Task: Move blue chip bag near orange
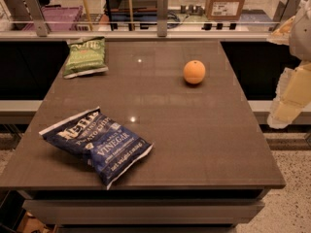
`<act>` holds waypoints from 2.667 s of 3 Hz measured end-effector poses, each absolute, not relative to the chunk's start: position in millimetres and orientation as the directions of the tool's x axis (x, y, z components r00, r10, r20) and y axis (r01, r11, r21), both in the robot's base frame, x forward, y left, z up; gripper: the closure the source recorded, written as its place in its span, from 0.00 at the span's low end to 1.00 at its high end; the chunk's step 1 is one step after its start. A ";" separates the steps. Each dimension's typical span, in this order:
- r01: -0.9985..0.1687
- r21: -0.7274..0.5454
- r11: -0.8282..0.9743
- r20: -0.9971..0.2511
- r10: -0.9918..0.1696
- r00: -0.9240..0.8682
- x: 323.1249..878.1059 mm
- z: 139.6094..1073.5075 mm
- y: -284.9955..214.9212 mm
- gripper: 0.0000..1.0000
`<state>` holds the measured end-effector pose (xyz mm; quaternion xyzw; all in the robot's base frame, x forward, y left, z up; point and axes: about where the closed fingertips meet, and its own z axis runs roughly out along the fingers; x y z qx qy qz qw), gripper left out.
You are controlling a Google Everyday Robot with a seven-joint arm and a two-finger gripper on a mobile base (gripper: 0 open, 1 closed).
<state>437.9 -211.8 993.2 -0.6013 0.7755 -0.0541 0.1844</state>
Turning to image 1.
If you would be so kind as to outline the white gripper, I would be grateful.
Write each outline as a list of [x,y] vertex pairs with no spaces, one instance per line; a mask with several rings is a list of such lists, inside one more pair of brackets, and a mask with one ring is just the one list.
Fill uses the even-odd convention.
[[283,129],[311,103],[311,63],[308,62],[311,61],[311,0],[295,17],[290,17],[274,30],[267,41],[276,45],[290,43],[291,55],[303,60],[294,69],[284,69],[270,107],[267,124],[274,129]]

